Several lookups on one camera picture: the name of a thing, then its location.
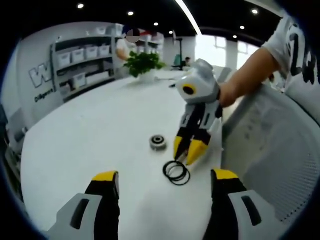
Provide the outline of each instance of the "window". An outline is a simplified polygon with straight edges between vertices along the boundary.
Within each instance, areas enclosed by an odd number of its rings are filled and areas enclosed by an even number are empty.
[[[253,46],[245,42],[238,42],[238,57],[237,57],[237,66],[236,69],[240,69],[246,61],[250,58],[252,54],[257,51],[259,47]]]
[[[227,40],[224,37],[201,35],[195,39],[195,59],[203,59],[212,66],[227,65]]]

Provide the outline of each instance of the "green plant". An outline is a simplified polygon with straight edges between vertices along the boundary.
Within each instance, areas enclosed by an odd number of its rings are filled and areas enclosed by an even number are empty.
[[[137,78],[139,75],[146,74],[152,69],[160,70],[166,65],[160,61],[158,54],[145,52],[137,54],[131,52],[130,58],[124,66],[128,67],[130,74]]]

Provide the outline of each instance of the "robot camera eye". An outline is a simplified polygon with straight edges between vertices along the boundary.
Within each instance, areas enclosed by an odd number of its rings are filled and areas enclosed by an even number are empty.
[[[182,87],[183,91],[187,95],[193,95],[196,93],[196,88],[193,85],[185,84]]]

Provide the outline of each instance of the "white table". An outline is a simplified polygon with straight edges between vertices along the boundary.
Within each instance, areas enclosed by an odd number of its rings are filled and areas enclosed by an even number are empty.
[[[27,133],[21,185],[27,212],[40,230],[49,230],[57,212],[84,193],[96,174],[117,170],[120,240],[202,239],[211,216],[210,170],[220,166],[221,153],[191,166],[185,186],[163,176],[185,107],[178,91],[169,88],[173,83],[118,80],[64,104]],[[149,138],[156,134],[167,139],[165,152],[150,149]]]

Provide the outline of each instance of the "white t-shirt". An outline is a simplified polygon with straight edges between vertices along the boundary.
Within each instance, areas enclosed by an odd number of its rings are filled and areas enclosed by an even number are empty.
[[[129,57],[130,52],[137,52],[137,45],[131,42],[128,42],[126,39],[119,39],[116,43],[116,49],[121,49],[124,51],[125,55]],[[117,69],[122,68],[126,61],[116,57],[115,67]]]
[[[287,74],[285,94],[320,123],[320,77],[317,57],[306,43],[303,31],[285,15],[273,36],[263,45]]]

